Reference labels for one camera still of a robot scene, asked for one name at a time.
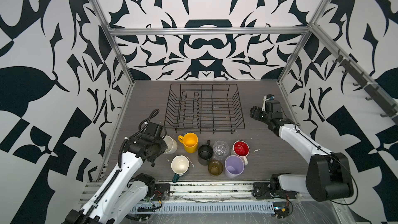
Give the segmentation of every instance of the dish rack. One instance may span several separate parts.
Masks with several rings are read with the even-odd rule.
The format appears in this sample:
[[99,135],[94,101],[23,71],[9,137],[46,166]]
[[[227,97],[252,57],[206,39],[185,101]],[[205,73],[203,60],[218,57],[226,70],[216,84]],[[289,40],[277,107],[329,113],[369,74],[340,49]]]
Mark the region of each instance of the dish rack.
[[244,129],[237,84],[171,84],[164,127],[178,131]]

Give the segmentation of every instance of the wood grain surface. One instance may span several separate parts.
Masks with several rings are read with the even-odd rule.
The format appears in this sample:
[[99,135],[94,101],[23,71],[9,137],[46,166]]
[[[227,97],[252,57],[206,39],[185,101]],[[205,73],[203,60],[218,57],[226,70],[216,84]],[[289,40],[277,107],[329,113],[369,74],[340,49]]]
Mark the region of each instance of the wood grain surface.
[[[108,167],[105,172],[107,176],[117,163],[117,152],[126,136],[130,136],[138,130],[138,124],[148,117],[152,110],[159,108],[159,114],[152,119],[152,122],[163,125],[167,106],[167,98],[171,83],[185,83],[172,81],[136,81],[132,91],[132,97],[128,104],[125,116],[119,129],[117,139],[113,146],[112,154],[109,158]],[[186,83],[210,83],[210,82],[186,82]],[[237,130],[233,134],[230,132],[202,132],[195,133],[199,137],[199,146],[211,140],[211,146],[218,140],[225,141],[230,148],[237,140],[247,142],[250,153],[247,156],[248,165],[244,172],[232,180],[267,180],[274,173],[291,172],[295,174],[306,174],[308,164],[287,142],[277,137],[271,132],[265,123],[256,121],[249,117],[250,109],[253,106],[261,107],[263,97],[266,94],[275,95],[275,99],[281,102],[287,117],[290,117],[286,102],[276,81],[239,81],[239,82],[220,82],[234,83],[238,85],[240,101],[242,105],[246,128]],[[212,176],[207,171],[207,166],[198,162],[197,152],[187,153],[183,144],[178,142],[178,135],[168,129],[167,134],[178,143],[178,149],[174,154],[162,154],[155,161],[155,167],[151,167],[149,162],[144,162],[142,167],[136,172],[145,173],[154,177],[157,181],[171,181],[173,171],[170,167],[172,159],[177,155],[185,155],[191,161],[188,171],[180,181],[226,181],[231,180],[221,174],[217,177]]]

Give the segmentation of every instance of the black and white patterned wall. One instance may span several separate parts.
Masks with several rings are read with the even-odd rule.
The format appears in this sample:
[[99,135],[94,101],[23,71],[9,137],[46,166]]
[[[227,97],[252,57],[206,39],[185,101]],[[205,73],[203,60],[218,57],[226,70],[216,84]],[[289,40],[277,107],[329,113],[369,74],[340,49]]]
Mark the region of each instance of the black and white patterned wall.
[[[332,0],[320,26],[392,97],[398,98],[397,0]],[[359,187],[357,221],[398,221],[398,126],[319,40],[311,36],[283,81],[303,130],[350,160]],[[347,203],[354,197],[346,199]]]
[[61,223],[129,83],[88,0],[0,0],[0,216]]
[[[112,28],[306,26],[321,0],[98,0]],[[277,79],[298,34],[118,37],[134,79]]]

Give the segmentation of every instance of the red and white mug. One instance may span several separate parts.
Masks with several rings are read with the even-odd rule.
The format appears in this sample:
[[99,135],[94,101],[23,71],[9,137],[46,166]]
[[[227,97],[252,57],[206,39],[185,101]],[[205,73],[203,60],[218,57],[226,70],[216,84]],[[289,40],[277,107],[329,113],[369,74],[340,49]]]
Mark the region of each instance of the red and white mug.
[[240,157],[245,163],[245,165],[247,165],[248,160],[246,156],[249,155],[249,151],[250,151],[249,145],[244,141],[238,140],[234,143],[231,154]]

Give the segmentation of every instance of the mug handle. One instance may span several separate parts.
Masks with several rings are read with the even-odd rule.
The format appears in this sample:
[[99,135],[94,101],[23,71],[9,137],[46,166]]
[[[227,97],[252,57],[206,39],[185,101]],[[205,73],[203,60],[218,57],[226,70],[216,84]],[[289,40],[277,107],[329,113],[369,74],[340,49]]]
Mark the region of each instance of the mug handle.
[[178,174],[174,174],[172,182],[176,183],[178,181],[178,179],[180,179],[180,176]]

